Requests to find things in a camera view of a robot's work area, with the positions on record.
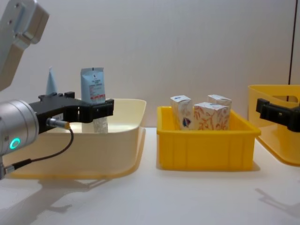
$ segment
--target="yellow plastic bin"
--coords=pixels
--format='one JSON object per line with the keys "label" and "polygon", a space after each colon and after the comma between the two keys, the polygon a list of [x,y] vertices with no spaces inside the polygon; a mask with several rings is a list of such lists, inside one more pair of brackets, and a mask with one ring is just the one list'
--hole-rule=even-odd
{"label": "yellow plastic bin", "polygon": [[[260,113],[256,112],[258,98],[287,108],[299,106],[300,85],[251,85],[248,91],[249,121],[261,129],[262,135],[259,140],[280,161],[300,165],[300,133],[292,132],[286,126],[262,120]],[[287,96],[295,101],[288,102]]]}
{"label": "yellow plastic bin", "polygon": [[231,110],[230,130],[175,130],[171,107],[157,109],[157,164],[166,170],[252,170],[260,130]]}

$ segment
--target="orange patterned box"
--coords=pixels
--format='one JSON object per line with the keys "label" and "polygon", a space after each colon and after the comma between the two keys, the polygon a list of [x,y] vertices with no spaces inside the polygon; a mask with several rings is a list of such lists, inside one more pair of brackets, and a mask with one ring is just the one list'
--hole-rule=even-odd
{"label": "orange patterned box", "polygon": [[195,130],[228,130],[228,106],[202,102],[194,105]]}

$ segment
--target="black cable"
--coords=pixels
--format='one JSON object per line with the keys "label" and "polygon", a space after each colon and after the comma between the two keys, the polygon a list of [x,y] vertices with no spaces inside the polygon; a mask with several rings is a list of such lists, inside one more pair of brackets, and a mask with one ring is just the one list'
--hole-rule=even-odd
{"label": "black cable", "polygon": [[53,158],[55,156],[58,156],[62,153],[64,153],[68,148],[70,148],[70,146],[72,145],[73,143],[73,140],[74,140],[74,132],[72,129],[69,129],[70,133],[71,133],[71,140],[69,142],[69,144],[61,151],[55,153],[55,154],[52,154],[52,155],[49,155],[49,156],[45,156],[45,157],[41,157],[41,158],[36,158],[36,159],[26,159],[26,160],[23,160],[23,161],[20,161],[20,162],[17,162],[17,163],[13,163],[12,166],[14,167],[14,169],[19,169],[25,165],[28,165],[30,163],[33,163],[33,162],[38,162],[38,161],[42,161],[42,160],[46,160],[46,159],[49,159],[49,158]]}

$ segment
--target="white box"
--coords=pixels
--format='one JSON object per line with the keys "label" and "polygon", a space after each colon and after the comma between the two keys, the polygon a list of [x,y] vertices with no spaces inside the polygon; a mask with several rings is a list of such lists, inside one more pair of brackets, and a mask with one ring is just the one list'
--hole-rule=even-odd
{"label": "white box", "polygon": [[195,130],[228,130],[229,107],[202,102],[194,105]]}
{"label": "white box", "polygon": [[185,95],[174,96],[171,97],[171,106],[175,129],[193,130],[194,114],[192,100]]}
{"label": "white box", "polygon": [[217,105],[225,105],[229,107],[229,110],[231,110],[231,99],[220,96],[220,95],[208,95],[208,102],[214,103]]}

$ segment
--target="white wall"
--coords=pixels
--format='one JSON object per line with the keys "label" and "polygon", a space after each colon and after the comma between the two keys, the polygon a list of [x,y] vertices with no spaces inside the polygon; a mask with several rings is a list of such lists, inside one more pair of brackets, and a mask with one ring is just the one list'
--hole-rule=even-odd
{"label": "white wall", "polygon": [[104,67],[107,97],[146,100],[155,126],[170,96],[225,95],[246,116],[249,84],[287,83],[295,0],[39,2],[51,14],[42,41],[24,53],[0,100],[37,100],[49,66],[60,91],[79,97],[80,69]]}
{"label": "white wall", "polygon": [[297,8],[291,84],[300,84],[300,2],[298,3]]}

